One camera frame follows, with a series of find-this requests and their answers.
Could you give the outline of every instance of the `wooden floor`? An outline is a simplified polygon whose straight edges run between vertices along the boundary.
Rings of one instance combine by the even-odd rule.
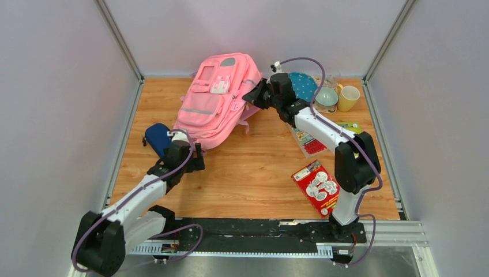
[[[147,79],[142,90],[129,140],[122,159],[111,202],[131,191],[157,161],[150,146],[141,139],[146,128],[161,122],[169,128],[176,120],[191,79]],[[360,80],[340,83],[362,91]],[[376,142],[385,186],[368,193],[360,209],[377,219],[399,220],[393,193],[383,163],[365,97],[349,112],[328,114],[334,122],[356,121]],[[291,180],[290,175],[318,159],[331,174],[334,156],[325,151],[306,159],[285,123],[274,109],[263,110],[249,120],[250,131],[237,126],[219,147],[205,157],[206,169],[186,174],[182,182],[156,202],[175,211],[176,216],[213,218],[319,219],[318,212]]]

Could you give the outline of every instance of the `reflective strip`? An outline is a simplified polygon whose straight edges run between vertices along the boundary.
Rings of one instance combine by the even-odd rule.
[[[213,111],[200,111],[200,110],[193,110],[191,108],[182,108],[184,111],[189,111],[191,113],[197,113],[197,114],[213,114]]]
[[[241,83],[246,83],[246,82],[250,82],[250,83],[256,85],[255,82],[253,80],[251,80],[251,79],[247,79],[245,81],[242,81]]]

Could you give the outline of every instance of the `yellow mug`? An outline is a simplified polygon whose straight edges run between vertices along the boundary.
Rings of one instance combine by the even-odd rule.
[[[340,86],[341,90],[340,100],[338,101],[338,110],[349,111],[360,98],[360,91],[351,85],[347,85],[346,87],[338,85],[336,87],[337,91]]]

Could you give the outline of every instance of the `pink backpack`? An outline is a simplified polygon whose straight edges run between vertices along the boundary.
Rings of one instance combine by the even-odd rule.
[[[174,128],[212,149],[221,144],[237,124],[259,108],[249,107],[242,96],[260,81],[262,73],[247,54],[233,53],[207,58],[200,65],[183,100]]]

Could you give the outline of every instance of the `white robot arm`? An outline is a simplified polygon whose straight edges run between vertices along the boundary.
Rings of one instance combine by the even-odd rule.
[[[311,134],[335,155],[334,176],[340,185],[340,195],[329,221],[335,236],[348,235],[358,222],[355,214],[358,200],[375,180],[375,173],[365,158],[362,155],[355,158],[359,150],[348,137],[362,148],[380,173],[373,139],[366,132],[355,134],[316,113],[309,103],[296,98],[292,81],[287,73],[277,70],[277,63],[272,65],[272,70],[278,73],[268,80],[263,78],[254,90],[243,96],[243,100],[259,108],[275,108],[282,121]]]
[[[87,212],[80,220],[72,259],[103,276],[119,270],[127,253],[146,239],[165,230],[175,214],[161,206],[148,207],[180,182],[184,173],[205,168],[202,149],[195,144],[191,157],[190,143],[182,132],[172,132],[165,157],[151,167],[131,192],[100,213]]]

